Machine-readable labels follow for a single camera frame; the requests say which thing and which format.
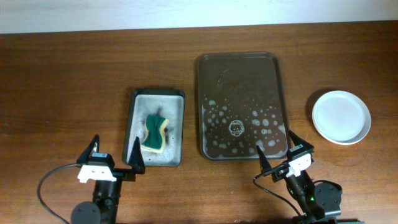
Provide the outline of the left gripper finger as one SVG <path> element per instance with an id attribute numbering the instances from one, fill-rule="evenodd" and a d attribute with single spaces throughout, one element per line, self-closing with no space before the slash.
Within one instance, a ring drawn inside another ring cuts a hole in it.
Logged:
<path id="1" fill-rule="evenodd" d="M 100 137 L 96 134 L 87 148 L 80 154 L 79 158 L 76 160 L 76 163 L 79 165 L 87 164 L 90 160 L 91 154 L 93 152 L 97 152 L 100 148 Z"/>
<path id="2" fill-rule="evenodd" d="M 132 145 L 130 157 L 127 163 L 135 174 L 145 174 L 146 167 L 141 152 L 139 137 L 136 137 Z"/>

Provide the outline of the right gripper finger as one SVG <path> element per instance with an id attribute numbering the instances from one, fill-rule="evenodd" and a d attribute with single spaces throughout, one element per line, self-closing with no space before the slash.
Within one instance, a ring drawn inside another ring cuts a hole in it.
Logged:
<path id="1" fill-rule="evenodd" d="M 268 174 L 271 170 L 272 167 L 269 164 L 266 156 L 264 155 L 263 151 L 261 150 L 260 146 L 256 146 L 257 154 L 259 156 L 259 162 L 260 162 L 260 167 L 261 167 L 261 174 Z"/>
<path id="2" fill-rule="evenodd" d="M 298 137 L 291 130 L 289 130 L 289 136 L 295 146 L 295 147 L 291 148 L 290 151 L 298 151 L 298 150 L 313 151 L 314 150 L 314 146 L 312 144 L 310 144 L 309 142 L 306 142 L 306 140 Z"/>

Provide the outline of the green and yellow sponge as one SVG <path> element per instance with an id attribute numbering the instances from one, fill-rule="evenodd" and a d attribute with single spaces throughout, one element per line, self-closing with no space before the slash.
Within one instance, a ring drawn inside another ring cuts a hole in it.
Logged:
<path id="1" fill-rule="evenodd" d="M 145 139 L 141 148 L 154 153 L 162 153 L 165 148 L 165 129 L 169 120 L 161 116 L 150 114 L 145 122 Z"/>

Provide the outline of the white plate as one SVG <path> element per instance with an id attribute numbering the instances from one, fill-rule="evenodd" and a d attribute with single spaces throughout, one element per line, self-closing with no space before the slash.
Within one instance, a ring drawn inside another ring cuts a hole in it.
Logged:
<path id="1" fill-rule="evenodd" d="M 352 145 L 363 140 L 371 129 L 371 114 L 356 95 L 329 91 L 315 102 L 312 121 L 318 133 L 330 142 Z"/>

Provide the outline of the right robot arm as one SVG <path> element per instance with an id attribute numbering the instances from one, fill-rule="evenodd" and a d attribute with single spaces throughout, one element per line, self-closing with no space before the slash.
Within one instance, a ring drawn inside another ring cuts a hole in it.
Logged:
<path id="1" fill-rule="evenodd" d="M 256 147 L 261 173 L 255 176 L 253 184 L 292 207 L 297 214 L 292 219 L 293 223 L 336 223 L 337 216 L 341 215 L 341 185 L 328 180 L 312 180 L 306 169 L 313 164 L 314 146 L 292 131 L 289 131 L 289 136 L 294 147 L 287 151 L 287 159 L 275 167 L 271 167 L 261 148 Z M 271 176 L 275 183 L 284 180 L 289 195 L 300 208 L 257 184 L 258 178 L 267 176 Z"/>

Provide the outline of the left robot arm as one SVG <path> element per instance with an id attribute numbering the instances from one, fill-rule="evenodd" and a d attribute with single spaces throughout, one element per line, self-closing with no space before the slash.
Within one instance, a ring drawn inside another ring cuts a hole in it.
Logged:
<path id="1" fill-rule="evenodd" d="M 76 160 L 80 168 L 78 180 L 94 180 L 93 198 L 79 203 L 72 211 L 71 223 L 116 223 L 123 182 L 134 182 L 137 175 L 145 174 L 140 139 L 135 138 L 129 162 L 130 168 L 116 168 L 113 157 L 100 153 L 100 137 L 95 135 L 88 147 Z"/>

